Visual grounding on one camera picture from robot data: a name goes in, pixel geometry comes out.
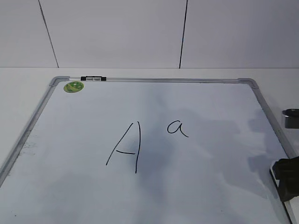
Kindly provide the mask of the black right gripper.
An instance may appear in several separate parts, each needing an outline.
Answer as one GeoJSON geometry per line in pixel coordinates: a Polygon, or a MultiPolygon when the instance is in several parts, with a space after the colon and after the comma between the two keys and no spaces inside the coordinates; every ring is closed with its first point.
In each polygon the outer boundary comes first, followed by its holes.
{"type": "Polygon", "coordinates": [[[278,194],[282,202],[299,196],[299,157],[280,159],[272,166],[274,178],[279,181],[278,194]]]}

